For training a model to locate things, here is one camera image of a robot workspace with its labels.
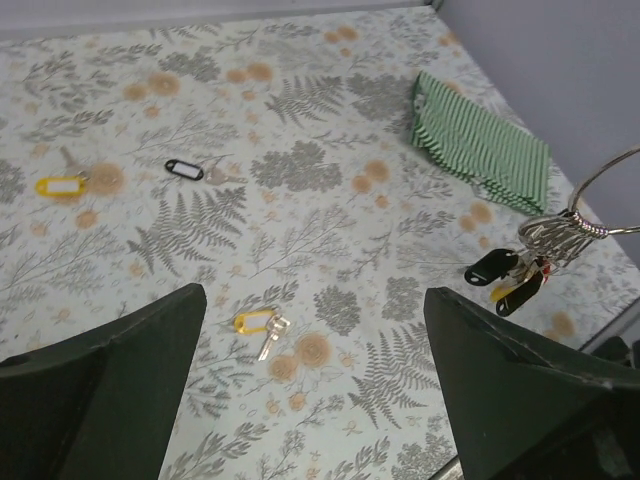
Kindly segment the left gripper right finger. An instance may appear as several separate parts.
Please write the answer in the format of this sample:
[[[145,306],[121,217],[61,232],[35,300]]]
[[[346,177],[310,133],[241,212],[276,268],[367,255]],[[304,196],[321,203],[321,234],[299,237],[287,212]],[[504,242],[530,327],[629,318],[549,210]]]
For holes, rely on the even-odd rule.
[[[638,366],[445,287],[427,290],[424,318],[463,478],[638,478]]]

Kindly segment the large metal keyring with keys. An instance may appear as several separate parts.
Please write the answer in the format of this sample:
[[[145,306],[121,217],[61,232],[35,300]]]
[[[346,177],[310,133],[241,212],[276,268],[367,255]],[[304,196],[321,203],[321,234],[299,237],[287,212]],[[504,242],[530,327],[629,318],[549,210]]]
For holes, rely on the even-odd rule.
[[[584,191],[605,172],[637,155],[634,146],[605,163],[576,186],[567,207],[555,215],[533,217],[518,227],[519,250],[490,251],[464,271],[465,281],[486,287],[497,280],[510,283],[491,293],[495,313],[506,318],[534,297],[548,278],[566,268],[591,244],[611,236],[634,235],[638,226],[610,227],[587,220],[578,208]]]

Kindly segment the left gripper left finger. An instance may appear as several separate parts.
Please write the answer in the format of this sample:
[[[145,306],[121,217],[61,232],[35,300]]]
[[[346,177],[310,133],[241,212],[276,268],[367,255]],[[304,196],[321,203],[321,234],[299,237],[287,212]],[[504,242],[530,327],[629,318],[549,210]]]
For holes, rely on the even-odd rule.
[[[191,283],[2,361],[2,478],[158,478],[205,311]]]

